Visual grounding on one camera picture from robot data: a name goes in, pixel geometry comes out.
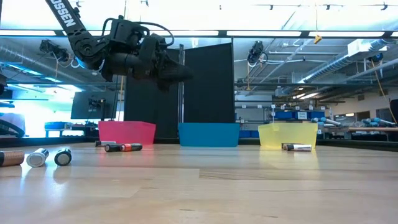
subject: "pink bin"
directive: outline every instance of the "pink bin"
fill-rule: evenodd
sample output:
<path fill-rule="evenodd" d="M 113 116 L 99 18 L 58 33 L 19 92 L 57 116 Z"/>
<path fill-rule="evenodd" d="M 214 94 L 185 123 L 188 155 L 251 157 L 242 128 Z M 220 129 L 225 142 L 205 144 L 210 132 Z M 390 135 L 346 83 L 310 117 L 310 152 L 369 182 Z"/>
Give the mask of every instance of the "pink bin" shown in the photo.
<path fill-rule="evenodd" d="M 154 143 L 156 125 L 142 121 L 100 121 L 100 141 L 116 141 L 118 144 Z"/>

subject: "table surface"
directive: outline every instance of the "table surface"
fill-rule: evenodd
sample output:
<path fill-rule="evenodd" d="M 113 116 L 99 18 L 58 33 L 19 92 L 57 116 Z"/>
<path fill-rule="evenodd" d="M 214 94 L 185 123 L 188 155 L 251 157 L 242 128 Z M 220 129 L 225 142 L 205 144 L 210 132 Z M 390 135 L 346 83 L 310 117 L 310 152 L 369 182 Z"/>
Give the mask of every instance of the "table surface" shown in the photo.
<path fill-rule="evenodd" d="M 155 145 L 0 167 L 1 223 L 396 223 L 398 154 Z M 25 150 L 26 155 L 36 148 Z"/>

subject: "ceiling light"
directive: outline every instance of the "ceiling light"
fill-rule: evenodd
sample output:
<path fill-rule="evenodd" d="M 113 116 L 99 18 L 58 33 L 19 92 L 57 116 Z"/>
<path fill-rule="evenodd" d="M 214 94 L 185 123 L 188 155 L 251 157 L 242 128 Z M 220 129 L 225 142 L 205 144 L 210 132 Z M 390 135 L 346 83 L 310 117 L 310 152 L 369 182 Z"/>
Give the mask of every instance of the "ceiling light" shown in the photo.
<path fill-rule="evenodd" d="M 305 93 L 302 93 L 302 94 L 300 94 L 300 95 L 297 95 L 296 98 L 300 98 L 300 97 L 302 97 L 302 96 L 304 96 L 304 95 L 305 95 Z"/>
<path fill-rule="evenodd" d="M 56 35 L 53 30 L 0 30 L 0 35 Z"/>
<path fill-rule="evenodd" d="M 151 33 L 155 33 L 161 36 L 170 36 L 166 30 L 151 30 Z M 217 36 L 218 31 L 216 30 L 171 30 L 174 36 Z"/>
<path fill-rule="evenodd" d="M 384 34 L 384 32 L 372 32 L 372 31 L 366 31 L 366 32 L 361 32 L 361 31 L 352 31 L 352 32 L 322 31 L 322 32 L 310 32 L 309 36 L 315 37 L 316 35 L 320 35 L 321 37 L 381 37 L 383 34 Z"/>
<path fill-rule="evenodd" d="M 301 100 L 308 99 L 308 98 L 311 98 L 311 97 L 316 96 L 316 95 L 318 95 L 318 94 L 319 94 L 319 93 L 311 93 L 311 94 L 308 94 L 307 96 L 301 97 L 300 99 L 301 99 Z"/>
<path fill-rule="evenodd" d="M 44 79 L 50 80 L 51 82 L 57 82 L 57 83 L 62 82 L 62 81 L 57 80 L 57 79 L 54 79 L 54 78 L 52 78 L 52 77 L 45 77 Z"/>
<path fill-rule="evenodd" d="M 300 31 L 227 31 L 228 36 L 298 37 Z"/>
<path fill-rule="evenodd" d="M 91 30 L 91 31 L 88 31 L 91 35 L 93 35 L 93 36 L 101 36 L 102 35 L 102 30 Z M 106 30 L 105 32 L 104 32 L 104 35 L 109 35 L 111 33 L 111 31 L 109 31 L 109 30 Z"/>

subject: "monitor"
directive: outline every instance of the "monitor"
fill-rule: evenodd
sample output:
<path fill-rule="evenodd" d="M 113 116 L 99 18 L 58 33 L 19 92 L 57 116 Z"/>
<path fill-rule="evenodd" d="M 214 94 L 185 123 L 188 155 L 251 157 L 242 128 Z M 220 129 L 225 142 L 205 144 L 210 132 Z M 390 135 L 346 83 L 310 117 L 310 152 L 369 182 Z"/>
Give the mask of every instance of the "monitor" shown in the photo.
<path fill-rule="evenodd" d="M 106 119 L 116 117 L 115 91 L 83 91 L 75 93 L 71 119 Z"/>

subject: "plastic bin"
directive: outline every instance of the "plastic bin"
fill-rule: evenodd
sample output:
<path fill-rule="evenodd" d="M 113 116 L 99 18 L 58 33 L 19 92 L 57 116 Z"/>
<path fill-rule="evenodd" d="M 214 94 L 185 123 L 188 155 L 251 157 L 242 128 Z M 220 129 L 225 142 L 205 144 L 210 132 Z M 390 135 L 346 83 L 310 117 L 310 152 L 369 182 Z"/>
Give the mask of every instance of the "plastic bin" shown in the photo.
<path fill-rule="evenodd" d="M 291 111 L 276 111 L 275 119 L 293 119 L 293 112 L 291 112 Z"/>
<path fill-rule="evenodd" d="M 310 144 L 315 148 L 318 124 L 273 123 L 259 126 L 261 146 L 281 149 L 282 143 Z"/>
<path fill-rule="evenodd" d="M 324 118 L 325 117 L 325 112 L 324 111 L 311 111 L 308 112 L 308 118 Z"/>
<path fill-rule="evenodd" d="M 251 137 L 251 131 L 248 130 L 239 131 L 239 138 L 250 138 L 250 137 Z"/>
<path fill-rule="evenodd" d="M 231 123 L 180 123 L 181 146 L 236 147 L 239 124 Z"/>
<path fill-rule="evenodd" d="M 156 125 L 143 121 L 100 121 L 98 131 L 100 141 L 151 145 L 154 143 Z"/>
<path fill-rule="evenodd" d="M 252 138 L 259 138 L 260 137 L 259 131 L 251 131 L 251 137 Z"/>

